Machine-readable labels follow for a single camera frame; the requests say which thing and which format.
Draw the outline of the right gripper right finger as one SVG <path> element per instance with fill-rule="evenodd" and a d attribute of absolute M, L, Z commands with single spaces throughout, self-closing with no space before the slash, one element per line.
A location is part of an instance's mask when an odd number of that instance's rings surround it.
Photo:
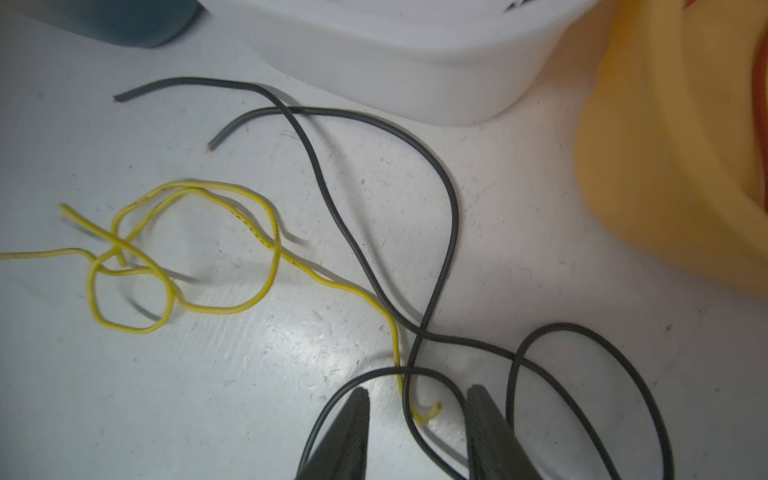
<path fill-rule="evenodd" d="M 487 389 L 468 389 L 465 424 L 469 478 L 542 480 Z"/>

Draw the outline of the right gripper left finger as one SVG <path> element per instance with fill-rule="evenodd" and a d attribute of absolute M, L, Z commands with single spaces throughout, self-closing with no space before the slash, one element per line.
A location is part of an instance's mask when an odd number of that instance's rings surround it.
<path fill-rule="evenodd" d="M 350 394 L 318 447 L 301 461 L 297 479 L 364 479 L 370 422 L 370 399 L 358 387 Z"/>

